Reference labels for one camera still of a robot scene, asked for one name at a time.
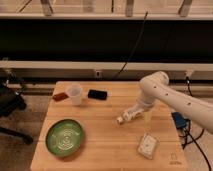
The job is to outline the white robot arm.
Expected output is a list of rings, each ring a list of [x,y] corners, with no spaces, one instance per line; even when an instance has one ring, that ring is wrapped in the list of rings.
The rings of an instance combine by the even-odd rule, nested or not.
[[[131,121],[138,113],[148,111],[158,99],[213,134],[213,104],[178,92],[168,84],[169,77],[163,71],[143,77],[139,82],[140,96],[124,112],[124,120]]]

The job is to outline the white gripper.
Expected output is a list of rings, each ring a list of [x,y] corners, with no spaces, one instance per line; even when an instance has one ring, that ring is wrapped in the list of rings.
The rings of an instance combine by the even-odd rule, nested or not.
[[[130,110],[130,111],[142,110],[142,112],[137,117],[135,117],[134,119],[138,118],[139,116],[144,116],[144,122],[145,122],[146,128],[147,128],[147,130],[149,130],[150,129],[151,117],[152,117],[152,108],[153,108],[154,104],[155,104],[154,101],[147,102],[144,99],[139,98],[136,101],[135,105],[133,105],[132,107],[130,107],[126,110]]]

